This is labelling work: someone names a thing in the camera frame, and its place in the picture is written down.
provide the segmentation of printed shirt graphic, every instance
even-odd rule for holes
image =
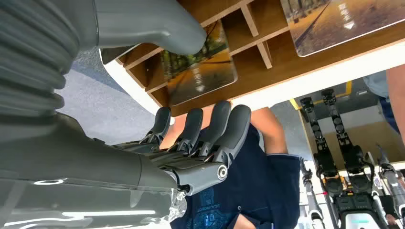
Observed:
[[[227,179],[187,197],[187,211],[173,229],[223,229],[239,213],[274,228],[294,228],[299,217],[299,158],[266,156],[257,130],[250,125],[245,143]]]

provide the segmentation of wooden shelf compartment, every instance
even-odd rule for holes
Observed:
[[[251,48],[288,31],[288,25],[279,0],[255,0],[249,3],[257,36],[252,36],[241,10],[222,19],[231,55]]]
[[[404,31],[405,22],[400,22],[307,57],[298,57],[290,33],[285,32],[267,41],[272,54],[272,68],[267,69],[263,65],[257,47],[238,53],[233,56],[238,74],[235,83],[172,106],[172,116],[187,113],[195,107],[206,107],[220,100],[234,99],[387,45],[403,42]]]

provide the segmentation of robotic arm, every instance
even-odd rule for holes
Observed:
[[[170,109],[140,141],[107,146],[56,112],[80,49],[151,42],[178,54],[204,44],[203,28],[176,0],[0,1],[0,225],[131,228],[170,222],[184,195],[226,179],[250,110],[219,103],[205,135],[193,109],[161,152]]]

